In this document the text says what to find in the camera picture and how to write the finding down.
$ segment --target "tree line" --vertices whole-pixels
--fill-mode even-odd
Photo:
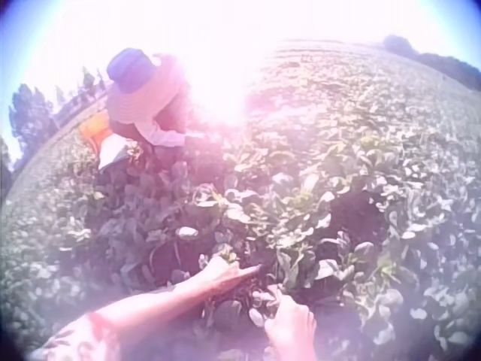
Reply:
[[[8,146],[3,136],[0,138],[2,146],[2,184],[0,187],[2,201],[25,164],[49,138],[65,125],[72,112],[95,101],[97,96],[106,90],[104,79],[99,70],[97,70],[97,77],[92,75],[85,67],[82,68],[82,73],[82,83],[77,85],[76,91],[70,91],[67,96],[59,86],[56,86],[56,103],[59,111],[55,113],[53,103],[47,100],[37,87],[31,89],[23,83],[13,94],[8,115],[12,135],[19,142],[22,157],[15,165],[11,164]]]
[[[383,46],[390,53],[420,62],[457,80],[471,90],[481,92],[481,71],[466,62],[452,56],[418,53],[406,38],[397,35],[387,36],[384,39]]]

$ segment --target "straw hat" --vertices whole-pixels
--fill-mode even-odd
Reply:
[[[108,64],[113,81],[107,95],[109,117],[123,124],[152,120],[180,91],[184,77],[173,56],[148,56],[124,49]]]

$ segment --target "sleeve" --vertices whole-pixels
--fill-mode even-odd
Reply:
[[[113,326],[93,312],[69,323],[28,359],[117,361],[120,360],[119,340]]]
[[[173,130],[165,131],[160,129],[159,124],[154,120],[139,122],[135,126],[139,133],[152,145],[164,147],[183,147],[186,136]]]

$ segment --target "orange bag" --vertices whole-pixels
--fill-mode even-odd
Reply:
[[[108,112],[103,110],[79,126],[80,134],[89,142],[96,156],[100,154],[104,139],[113,134],[108,126],[108,120]]]

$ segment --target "human hand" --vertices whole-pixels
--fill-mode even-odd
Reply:
[[[291,296],[280,297],[274,319],[265,322],[265,332],[282,361],[316,361],[314,332],[317,322],[309,308]]]
[[[226,293],[240,282],[251,278],[259,272],[260,265],[240,269],[239,262],[228,263],[220,256],[214,256],[207,266],[196,275],[207,283],[213,295]]]

